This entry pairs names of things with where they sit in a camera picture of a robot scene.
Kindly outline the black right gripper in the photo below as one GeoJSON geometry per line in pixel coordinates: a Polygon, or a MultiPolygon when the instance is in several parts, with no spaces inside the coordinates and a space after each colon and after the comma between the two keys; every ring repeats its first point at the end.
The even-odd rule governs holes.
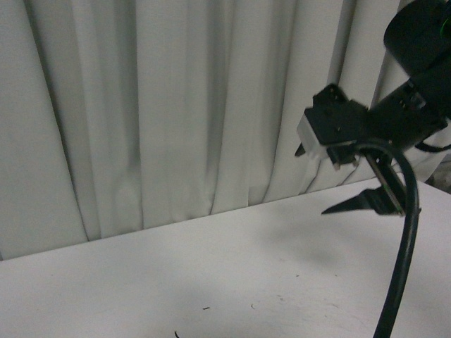
{"type": "MultiPolygon", "coordinates": [[[[355,141],[349,146],[335,146],[327,153],[334,170],[345,165],[359,165],[364,157],[380,182],[377,189],[365,189],[358,195],[324,210],[322,214],[373,210],[378,215],[404,214],[404,185],[392,168],[393,156],[374,145],[373,135],[366,121],[368,109],[349,100],[335,84],[326,86],[313,97],[313,105],[304,115],[322,145],[355,141]]],[[[303,144],[295,157],[306,153],[303,144]]]]}

